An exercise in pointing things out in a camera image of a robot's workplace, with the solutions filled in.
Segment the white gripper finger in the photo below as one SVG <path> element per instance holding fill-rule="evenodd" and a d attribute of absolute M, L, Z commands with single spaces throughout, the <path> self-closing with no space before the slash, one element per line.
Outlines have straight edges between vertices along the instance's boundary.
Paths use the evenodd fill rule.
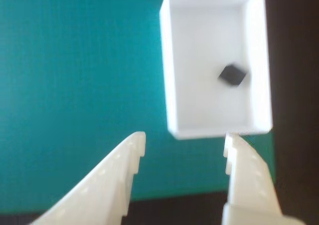
<path fill-rule="evenodd" d="M 129 135 L 34 225 L 119 225 L 128 214 L 146 134 Z"/>
<path fill-rule="evenodd" d="M 223 156 L 229 178 L 223 225 L 302 225 L 282 213 L 267 163 L 241 136 L 228 133 Z"/>

